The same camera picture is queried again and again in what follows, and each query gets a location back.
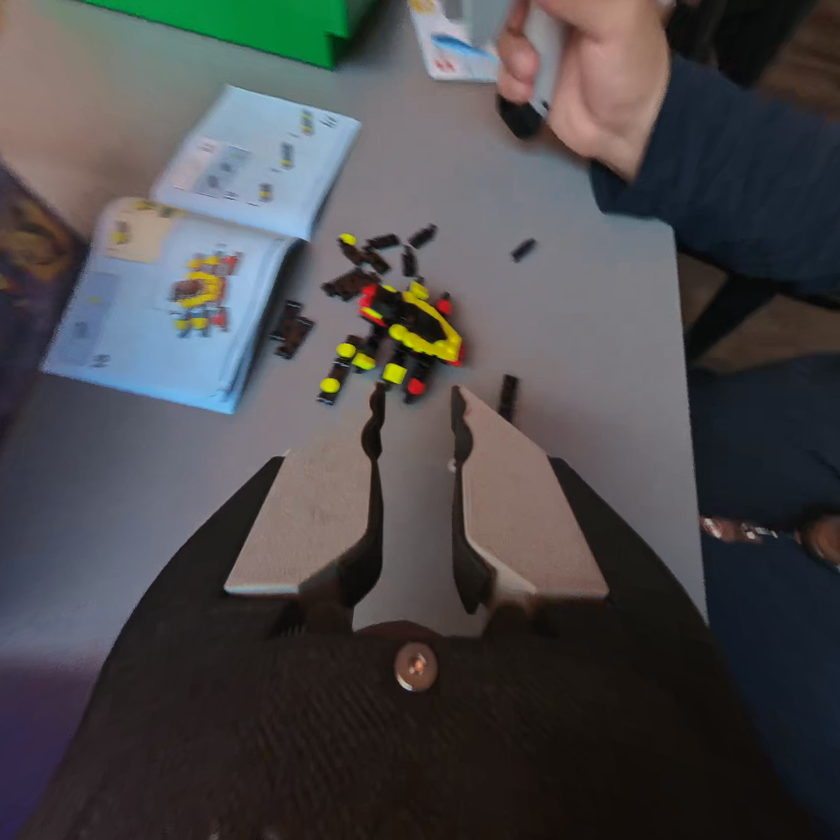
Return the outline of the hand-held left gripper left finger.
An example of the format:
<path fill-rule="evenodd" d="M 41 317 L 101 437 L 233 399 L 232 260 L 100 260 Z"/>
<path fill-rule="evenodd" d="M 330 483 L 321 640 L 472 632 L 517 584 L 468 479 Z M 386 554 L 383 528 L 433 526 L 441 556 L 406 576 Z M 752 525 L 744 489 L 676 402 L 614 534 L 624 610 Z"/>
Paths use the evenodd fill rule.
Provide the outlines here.
<path fill-rule="evenodd" d="M 331 605 L 352 615 L 383 565 L 379 466 L 385 387 L 282 459 L 229 572 L 227 595 Z"/>

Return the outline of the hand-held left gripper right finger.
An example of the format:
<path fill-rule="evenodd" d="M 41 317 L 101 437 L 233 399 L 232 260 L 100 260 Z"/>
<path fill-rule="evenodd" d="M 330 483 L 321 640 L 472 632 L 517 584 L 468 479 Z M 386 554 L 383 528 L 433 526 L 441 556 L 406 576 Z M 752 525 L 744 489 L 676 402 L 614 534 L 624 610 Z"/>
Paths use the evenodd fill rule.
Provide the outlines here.
<path fill-rule="evenodd" d="M 450 423 L 452 562 L 465 611 L 605 601 L 609 585 L 543 449 L 461 385 Z"/>

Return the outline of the yellow black red lego model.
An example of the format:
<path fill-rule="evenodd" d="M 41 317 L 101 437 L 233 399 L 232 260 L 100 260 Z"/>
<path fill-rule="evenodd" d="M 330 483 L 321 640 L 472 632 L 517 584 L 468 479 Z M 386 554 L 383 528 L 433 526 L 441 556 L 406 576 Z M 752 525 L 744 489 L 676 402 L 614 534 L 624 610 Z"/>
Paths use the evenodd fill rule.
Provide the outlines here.
<path fill-rule="evenodd" d="M 380 381 L 402 389 L 407 405 L 420 401 L 438 365 L 458 367 L 464 358 L 464 341 L 450 322 L 452 300 L 447 292 L 432 297 L 421 277 L 410 280 L 403 290 L 383 283 L 362 289 L 360 317 L 370 331 L 353 355 L 356 371 L 376 368 L 376 357 L 384 341 L 392 347 Z"/>

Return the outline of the person's right forearm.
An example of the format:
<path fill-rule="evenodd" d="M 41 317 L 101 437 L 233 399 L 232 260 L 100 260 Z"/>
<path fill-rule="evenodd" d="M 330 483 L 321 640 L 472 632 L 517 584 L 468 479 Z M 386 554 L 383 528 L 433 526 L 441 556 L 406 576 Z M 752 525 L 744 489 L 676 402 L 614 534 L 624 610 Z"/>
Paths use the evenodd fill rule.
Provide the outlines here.
<path fill-rule="evenodd" d="M 677 57 L 636 178 L 590 174 L 604 214 L 657 219 L 725 270 L 838 292 L 838 122 Z"/>

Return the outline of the pile of black lego pieces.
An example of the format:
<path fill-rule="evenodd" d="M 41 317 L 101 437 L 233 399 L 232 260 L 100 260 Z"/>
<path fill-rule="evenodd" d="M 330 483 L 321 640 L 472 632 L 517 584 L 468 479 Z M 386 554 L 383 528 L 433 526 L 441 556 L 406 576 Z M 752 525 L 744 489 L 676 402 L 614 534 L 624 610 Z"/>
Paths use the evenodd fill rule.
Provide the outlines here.
<path fill-rule="evenodd" d="M 362 289 L 375 282 L 403 290 L 408 286 L 411 279 L 424 278 L 419 273 L 417 251 L 434 239 L 437 231 L 437 226 L 430 224 L 417 230 L 408 239 L 401 239 L 394 233 L 368 238 L 364 242 L 351 234 L 342 234 L 338 237 L 338 246 L 344 257 L 351 263 L 352 269 L 323 283 L 321 289 L 328 298 L 336 298 L 345 302 L 354 301 L 358 317 L 366 325 L 366 333 L 363 335 L 349 334 L 344 341 L 338 344 L 330 371 L 319 385 L 317 400 L 320 404 L 334 405 L 352 373 L 369 372 L 356 371 L 351 365 L 358 344 L 366 338 L 370 331 L 370 325 L 359 314 L 359 300 Z M 453 325 L 452 313 L 450 322 Z M 376 357 L 377 366 L 371 371 L 380 370 L 381 377 L 382 367 L 390 357 L 391 352 L 390 342 L 382 342 Z M 398 387 L 387 387 L 380 379 L 378 384 L 386 391 Z"/>

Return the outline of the open lego instruction booklet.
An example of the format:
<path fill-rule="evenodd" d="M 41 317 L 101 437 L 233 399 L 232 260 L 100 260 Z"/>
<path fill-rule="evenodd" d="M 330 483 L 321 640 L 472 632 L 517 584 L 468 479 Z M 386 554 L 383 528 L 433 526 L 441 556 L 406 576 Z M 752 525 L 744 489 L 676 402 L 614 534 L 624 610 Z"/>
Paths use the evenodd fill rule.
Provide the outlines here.
<path fill-rule="evenodd" d="M 102 211 L 41 372 L 234 413 L 284 262 L 360 128 L 226 87 L 151 195 Z"/>

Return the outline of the person's right hand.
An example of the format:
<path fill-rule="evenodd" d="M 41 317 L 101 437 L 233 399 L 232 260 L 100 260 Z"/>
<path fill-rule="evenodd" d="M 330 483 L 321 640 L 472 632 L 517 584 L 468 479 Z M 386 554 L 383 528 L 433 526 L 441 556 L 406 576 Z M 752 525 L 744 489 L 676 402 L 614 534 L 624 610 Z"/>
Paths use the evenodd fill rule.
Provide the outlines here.
<path fill-rule="evenodd" d="M 536 5 L 560 21 L 564 35 L 548 126 L 572 153 L 632 182 L 669 85 L 663 8 L 652 1 Z"/>

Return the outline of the white printed leaflet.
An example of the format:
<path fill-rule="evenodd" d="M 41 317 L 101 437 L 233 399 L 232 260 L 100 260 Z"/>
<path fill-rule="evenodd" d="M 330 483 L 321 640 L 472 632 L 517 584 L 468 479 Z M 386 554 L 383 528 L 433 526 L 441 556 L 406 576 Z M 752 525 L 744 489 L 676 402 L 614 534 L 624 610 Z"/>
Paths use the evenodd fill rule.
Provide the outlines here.
<path fill-rule="evenodd" d="M 506 1 L 409 1 L 427 74 L 436 81 L 497 80 L 497 38 Z"/>

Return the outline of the person's dark blue clothed lap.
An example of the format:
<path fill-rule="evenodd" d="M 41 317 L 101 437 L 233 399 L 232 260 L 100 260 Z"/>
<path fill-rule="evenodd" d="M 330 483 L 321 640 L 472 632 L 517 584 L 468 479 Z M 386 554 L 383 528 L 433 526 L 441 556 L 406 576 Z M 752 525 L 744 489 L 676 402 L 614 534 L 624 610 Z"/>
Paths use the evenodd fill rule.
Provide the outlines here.
<path fill-rule="evenodd" d="M 701 513 L 839 506 L 837 355 L 693 372 Z M 710 626 L 765 751 L 824 838 L 839 834 L 839 573 L 792 547 L 701 534 Z"/>

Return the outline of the green box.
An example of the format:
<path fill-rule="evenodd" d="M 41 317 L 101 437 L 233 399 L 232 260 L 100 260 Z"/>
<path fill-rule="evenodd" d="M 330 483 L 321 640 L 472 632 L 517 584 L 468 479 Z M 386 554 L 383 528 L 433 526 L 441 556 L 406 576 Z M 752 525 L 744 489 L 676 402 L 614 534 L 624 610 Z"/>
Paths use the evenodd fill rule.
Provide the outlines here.
<path fill-rule="evenodd" d="M 377 1 L 86 1 L 273 56 L 335 70 Z"/>

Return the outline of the badge reel with metal clip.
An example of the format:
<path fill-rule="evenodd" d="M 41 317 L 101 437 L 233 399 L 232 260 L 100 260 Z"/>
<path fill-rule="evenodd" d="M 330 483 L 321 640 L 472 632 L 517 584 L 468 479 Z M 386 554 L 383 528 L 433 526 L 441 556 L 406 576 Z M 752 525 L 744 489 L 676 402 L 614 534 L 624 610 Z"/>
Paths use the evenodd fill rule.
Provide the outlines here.
<path fill-rule="evenodd" d="M 728 545 L 792 547 L 834 571 L 839 568 L 838 509 L 805 509 L 791 515 L 701 513 L 701 534 Z"/>

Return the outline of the purple printed box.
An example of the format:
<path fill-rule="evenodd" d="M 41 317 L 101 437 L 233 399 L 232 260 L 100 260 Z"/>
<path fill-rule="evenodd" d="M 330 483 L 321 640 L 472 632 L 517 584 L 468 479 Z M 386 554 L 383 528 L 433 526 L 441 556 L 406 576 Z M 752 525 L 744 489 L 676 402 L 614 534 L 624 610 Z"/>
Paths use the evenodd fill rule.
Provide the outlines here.
<path fill-rule="evenodd" d="M 88 242 L 1 163 L 1 440 L 35 380 Z"/>

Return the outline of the black chair frame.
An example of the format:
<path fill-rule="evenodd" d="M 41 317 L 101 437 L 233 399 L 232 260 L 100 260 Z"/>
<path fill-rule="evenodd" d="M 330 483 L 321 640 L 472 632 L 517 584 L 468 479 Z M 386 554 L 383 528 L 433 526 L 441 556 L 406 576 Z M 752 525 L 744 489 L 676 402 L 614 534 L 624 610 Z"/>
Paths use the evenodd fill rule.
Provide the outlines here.
<path fill-rule="evenodd" d="M 703 355 L 777 297 L 831 312 L 839 310 L 838 290 L 813 292 L 803 290 L 790 282 L 730 273 L 717 294 L 686 332 L 684 345 L 689 368 L 695 366 Z"/>

